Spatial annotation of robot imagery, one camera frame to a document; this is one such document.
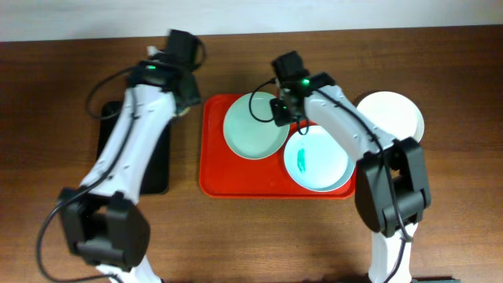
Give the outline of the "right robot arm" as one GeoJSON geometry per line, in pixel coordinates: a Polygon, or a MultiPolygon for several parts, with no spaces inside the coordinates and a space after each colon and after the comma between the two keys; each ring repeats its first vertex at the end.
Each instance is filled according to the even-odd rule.
{"type": "Polygon", "coordinates": [[[271,63],[279,98],[278,126],[305,119],[325,129],[356,165],[355,205],[371,231],[371,282],[411,282],[413,235],[431,205],[423,149],[372,123],[347,99],[334,78],[312,75],[296,51],[271,63]]]}

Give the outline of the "white plate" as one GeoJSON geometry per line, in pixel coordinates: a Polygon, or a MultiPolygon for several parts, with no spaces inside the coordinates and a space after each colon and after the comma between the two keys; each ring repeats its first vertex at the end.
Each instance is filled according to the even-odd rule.
{"type": "Polygon", "coordinates": [[[399,140],[411,137],[420,142],[424,136],[424,117],[420,109],[402,94],[391,91],[371,93],[357,104],[357,110],[399,140]]]}

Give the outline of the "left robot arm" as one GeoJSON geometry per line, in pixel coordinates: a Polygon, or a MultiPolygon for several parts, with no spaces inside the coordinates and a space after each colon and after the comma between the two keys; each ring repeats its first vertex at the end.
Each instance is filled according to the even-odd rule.
{"type": "Polygon", "coordinates": [[[64,188],[55,208],[71,254],[112,282],[159,282],[146,251],[150,225],[138,209],[145,171],[169,122],[200,103],[194,72],[204,44],[171,30],[162,50],[126,70],[119,117],[96,163],[76,189],[64,188]]]}

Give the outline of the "mint green plate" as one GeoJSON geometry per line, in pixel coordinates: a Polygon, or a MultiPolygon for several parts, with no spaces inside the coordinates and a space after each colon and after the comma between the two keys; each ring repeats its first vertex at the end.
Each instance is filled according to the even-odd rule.
{"type": "Polygon", "coordinates": [[[285,143],[290,126],[278,127],[272,118],[270,100],[275,96],[257,91],[239,97],[225,114],[223,136],[236,155],[261,160],[273,155],[285,143]]]}

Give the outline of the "green and yellow sponge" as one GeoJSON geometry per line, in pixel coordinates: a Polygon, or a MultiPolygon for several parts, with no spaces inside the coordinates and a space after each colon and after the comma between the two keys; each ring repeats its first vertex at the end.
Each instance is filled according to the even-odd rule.
{"type": "Polygon", "coordinates": [[[175,114],[174,114],[174,117],[175,118],[179,118],[179,117],[182,117],[184,115],[186,115],[189,111],[190,111],[190,107],[185,107],[184,109],[179,109],[175,114]]]}

